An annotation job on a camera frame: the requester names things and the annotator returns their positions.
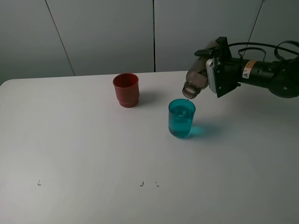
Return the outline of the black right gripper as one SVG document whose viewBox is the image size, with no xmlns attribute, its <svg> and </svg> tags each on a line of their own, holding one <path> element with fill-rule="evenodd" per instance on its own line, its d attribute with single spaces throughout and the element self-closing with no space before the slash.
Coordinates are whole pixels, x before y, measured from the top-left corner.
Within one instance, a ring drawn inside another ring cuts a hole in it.
<svg viewBox="0 0 299 224">
<path fill-rule="evenodd" d="M 216 95 L 226 95 L 241 83 L 269 88 L 271 80 L 280 69 L 278 62 L 264 62 L 244 59 L 242 56 L 233 58 L 226 37 L 216 39 L 216 48 L 197 50 L 195 56 L 213 56 L 216 52 Z"/>
</svg>

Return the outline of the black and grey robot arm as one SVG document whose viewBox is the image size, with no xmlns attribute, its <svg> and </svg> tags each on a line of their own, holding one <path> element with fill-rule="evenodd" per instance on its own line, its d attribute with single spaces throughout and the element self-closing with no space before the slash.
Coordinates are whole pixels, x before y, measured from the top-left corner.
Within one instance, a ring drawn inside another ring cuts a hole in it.
<svg viewBox="0 0 299 224">
<path fill-rule="evenodd" d="M 244 59 L 242 53 L 249 50 L 266 51 L 273 48 L 276 61 Z M 216 39 L 216 46 L 197 50 L 195 56 L 207 58 L 204 73 L 209 88 L 217 97 L 235 90 L 241 84 L 268 89 L 281 98 L 299 95 L 298 52 L 278 45 L 258 42 L 236 42 L 229 44 L 226 37 Z"/>
</svg>

